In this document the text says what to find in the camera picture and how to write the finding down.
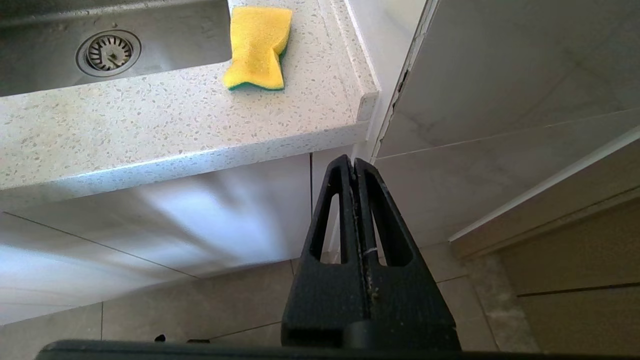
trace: sink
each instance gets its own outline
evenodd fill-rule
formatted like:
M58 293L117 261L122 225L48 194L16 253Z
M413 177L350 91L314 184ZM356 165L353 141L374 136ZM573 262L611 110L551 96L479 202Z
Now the sink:
M0 96L230 58L227 0L0 0Z

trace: drain strainer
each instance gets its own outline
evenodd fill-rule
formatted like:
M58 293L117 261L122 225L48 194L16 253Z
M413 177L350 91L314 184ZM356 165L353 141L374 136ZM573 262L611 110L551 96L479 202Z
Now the drain strainer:
M124 30L110 30L87 39L78 49L76 62L91 76L114 76L130 68L140 56L140 40Z

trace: yellow sponge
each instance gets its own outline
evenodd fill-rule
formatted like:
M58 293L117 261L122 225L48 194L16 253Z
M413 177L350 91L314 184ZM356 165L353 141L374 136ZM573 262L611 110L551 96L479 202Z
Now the yellow sponge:
M230 90L251 83L268 90L284 88L280 55L287 47L293 12L242 6L231 13L231 66L222 81Z

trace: black plastic object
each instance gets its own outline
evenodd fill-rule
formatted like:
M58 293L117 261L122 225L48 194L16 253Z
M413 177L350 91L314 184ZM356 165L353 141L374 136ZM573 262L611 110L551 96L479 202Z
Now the black plastic object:
M340 264L320 262L339 196ZM380 265L374 220L387 266ZM460 350L455 323L385 183L346 155L326 170L282 317L282 345Z

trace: countertop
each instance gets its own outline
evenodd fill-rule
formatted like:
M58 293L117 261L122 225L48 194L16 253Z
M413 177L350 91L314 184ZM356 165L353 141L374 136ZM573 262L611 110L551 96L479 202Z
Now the countertop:
M0 97L0 209L365 140L378 87L340 0L293 10L285 90L228 91L229 61Z

